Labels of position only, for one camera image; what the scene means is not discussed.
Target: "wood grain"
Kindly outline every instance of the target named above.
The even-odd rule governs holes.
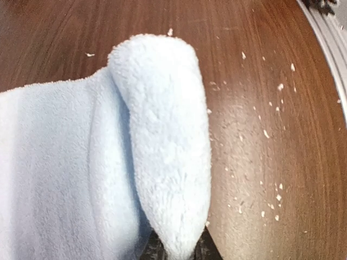
[[[293,0],[0,0],[0,90],[91,75],[112,46],[170,28],[196,49],[212,110],[209,231],[223,258],[344,259],[347,131]]]

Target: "brown wooden surface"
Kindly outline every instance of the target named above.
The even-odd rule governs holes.
[[[209,231],[224,259],[343,259],[347,131],[294,0],[0,0],[0,90],[91,75],[113,45],[169,28],[200,59],[212,110]]]

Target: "light blue towel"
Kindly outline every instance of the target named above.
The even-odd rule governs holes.
[[[138,259],[151,232],[192,253],[210,202],[191,46],[138,35],[76,81],[0,94],[1,259]]]

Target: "white crumb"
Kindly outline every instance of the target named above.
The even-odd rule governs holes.
[[[282,89],[284,89],[284,85],[283,85],[282,83],[279,84],[278,87],[277,87],[277,89],[278,89],[279,91],[282,91]]]
[[[270,136],[267,134],[267,131],[264,129],[264,135],[267,139],[270,139]]]
[[[172,36],[174,34],[174,30],[172,28],[169,29],[168,31],[168,36]]]

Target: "fuzzy fabric texture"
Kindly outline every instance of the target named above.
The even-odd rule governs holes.
[[[187,259],[210,203],[198,60],[138,35],[76,81],[0,94],[3,259],[138,259],[151,226]]]

